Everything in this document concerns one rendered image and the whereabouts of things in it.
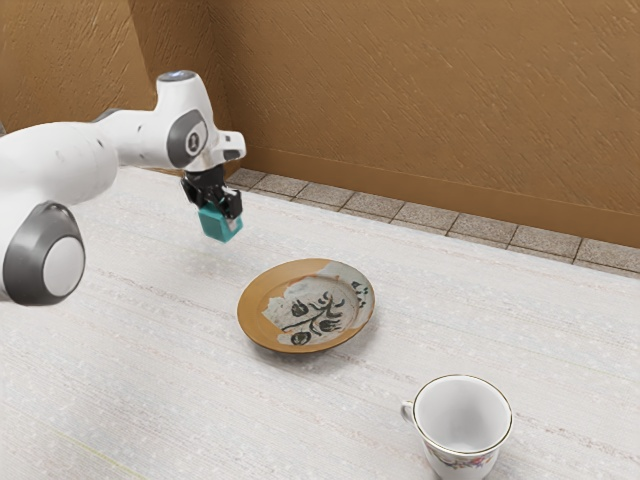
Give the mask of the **white floral teacup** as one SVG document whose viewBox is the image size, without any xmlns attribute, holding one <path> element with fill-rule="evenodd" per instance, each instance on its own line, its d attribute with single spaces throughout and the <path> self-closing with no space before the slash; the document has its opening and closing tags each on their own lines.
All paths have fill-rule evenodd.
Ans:
<svg viewBox="0 0 640 480">
<path fill-rule="evenodd" d="M 423 385 L 401 404 L 440 480 L 487 480 L 513 427 L 505 395 L 491 383 L 452 374 Z"/>
</svg>

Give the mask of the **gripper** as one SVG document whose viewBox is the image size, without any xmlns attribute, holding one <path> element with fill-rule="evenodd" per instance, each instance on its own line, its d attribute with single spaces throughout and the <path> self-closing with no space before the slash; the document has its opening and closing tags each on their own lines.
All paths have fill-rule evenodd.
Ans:
<svg viewBox="0 0 640 480">
<path fill-rule="evenodd" d="M 235 220 L 243 212 L 241 191 L 223 187 L 225 183 L 222 165 L 199 172 L 185 171 L 181 185 L 189 202 L 197 207 L 203 207 L 207 203 L 216 207 L 222 206 L 228 220 Z"/>
</svg>

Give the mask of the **brown painted ceramic plate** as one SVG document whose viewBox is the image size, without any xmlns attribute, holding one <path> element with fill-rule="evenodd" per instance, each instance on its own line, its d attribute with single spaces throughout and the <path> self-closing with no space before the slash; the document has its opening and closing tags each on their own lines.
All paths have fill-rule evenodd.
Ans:
<svg viewBox="0 0 640 480">
<path fill-rule="evenodd" d="M 323 258 L 277 265 L 240 296 L 237 318 L 257 345 L 290 354 L 315 353 L 347 342 L 371 319 L 375 293 L 356 268 Z"/>
</svg>

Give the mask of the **teal block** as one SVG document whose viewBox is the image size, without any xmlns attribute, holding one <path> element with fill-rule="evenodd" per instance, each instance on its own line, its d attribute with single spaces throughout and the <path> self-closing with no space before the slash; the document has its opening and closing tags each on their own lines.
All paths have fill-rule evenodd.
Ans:
<svg viewBox="0 0 640 480">
<path fill-rule="evenodd" d="M 227 219 L 211 202 L 198 209 L 198 218 L 203 233 L 216 241 L 227 243 L 243 228 L 240 216 Z"/>
</svg>

